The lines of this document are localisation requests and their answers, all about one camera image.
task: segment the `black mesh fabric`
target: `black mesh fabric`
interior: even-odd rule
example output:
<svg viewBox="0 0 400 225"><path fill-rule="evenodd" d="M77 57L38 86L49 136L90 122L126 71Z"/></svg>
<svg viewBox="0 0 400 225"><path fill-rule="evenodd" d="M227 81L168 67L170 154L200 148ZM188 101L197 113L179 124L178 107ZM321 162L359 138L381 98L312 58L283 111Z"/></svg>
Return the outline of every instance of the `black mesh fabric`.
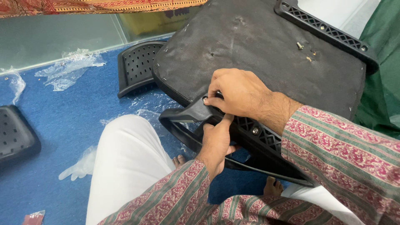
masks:
<svg viewBox="0 0 400 225"><path fill-rule="evenodd" d="M281 18L275 3L208 1L159 51L157 84L187 106L207 91L216 69L239 68L254 72L272 91L352 119L365 63Z"/></svg>

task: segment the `white pants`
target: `white pants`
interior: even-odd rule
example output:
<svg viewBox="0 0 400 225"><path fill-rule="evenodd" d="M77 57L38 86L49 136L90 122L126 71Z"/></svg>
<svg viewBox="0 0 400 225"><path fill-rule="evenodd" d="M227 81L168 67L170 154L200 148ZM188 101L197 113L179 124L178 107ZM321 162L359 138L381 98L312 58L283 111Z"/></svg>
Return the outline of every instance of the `white pants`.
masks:
<svg viewBox="0 0 400 225"><path fill-rule="evenodd" d="M86 225L96 225L175 169L150 123L136 115L110 122L97 147ZM292 184L284 197L317 204L348 224L362 224L324 187Z"/></svg>

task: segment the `knee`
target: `knee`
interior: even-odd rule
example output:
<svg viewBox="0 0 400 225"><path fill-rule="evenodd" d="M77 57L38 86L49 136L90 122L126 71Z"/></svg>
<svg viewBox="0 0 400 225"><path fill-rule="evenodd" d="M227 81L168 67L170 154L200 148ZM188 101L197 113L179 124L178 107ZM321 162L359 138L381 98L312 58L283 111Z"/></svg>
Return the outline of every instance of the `knee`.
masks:
<svg viewBox="0 0 400 225"><path fill-rule="evenodd" d="M140 126L151 126L150 123L143 117L138 115L123 115L109 122L104 130L116 131L125 129L126 127L140 127Z"/></svg>

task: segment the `bare foot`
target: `bare foot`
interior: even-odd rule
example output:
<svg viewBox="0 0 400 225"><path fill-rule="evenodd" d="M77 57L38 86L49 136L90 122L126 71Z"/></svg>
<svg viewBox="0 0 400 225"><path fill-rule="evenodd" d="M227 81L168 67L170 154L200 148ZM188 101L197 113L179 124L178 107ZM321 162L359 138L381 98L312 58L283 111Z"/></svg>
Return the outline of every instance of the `bare foot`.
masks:
<svg viewBox="0 0 400 225"><path fill-rule="evenodd" d="M267 178L267 184L264 188L264 195L280 196L280 194L283 192L283 185L279 181L276 181L276 184L274 186L274 182L275 177L269 176Z"/></svg>
<svg viewBox="0 0 400 225"><path fill-rule="evenodd" d="M182 155L178 155L178 157L174 157L172 159L172 162L174 163L175 167L178 168L178 167L182 166L183 164L185 164L186 160Z"/></svg>

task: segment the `patterned cloth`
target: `patterned cloth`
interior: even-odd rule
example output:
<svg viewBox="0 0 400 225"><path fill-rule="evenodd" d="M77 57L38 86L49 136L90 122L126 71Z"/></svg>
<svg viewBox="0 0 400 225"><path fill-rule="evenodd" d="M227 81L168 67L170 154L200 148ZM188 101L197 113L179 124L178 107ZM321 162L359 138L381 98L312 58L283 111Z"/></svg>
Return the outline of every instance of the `patterned cloth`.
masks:
<svg viewBox="0 0 400 225"><path fill-rule="evenodd" d="M286 124L282 156L318 180L366 225L400 224L400 141L309 106ZM207 203L208 172L189 161L99 225L343 224L312 203L237 195Z"/></svg>
<svg viewBox="0 0 400 225"><path fill-rule="evenodd" d="M207 0L1 0L0 18L41 14L127 13L199 6Z"/></svg>

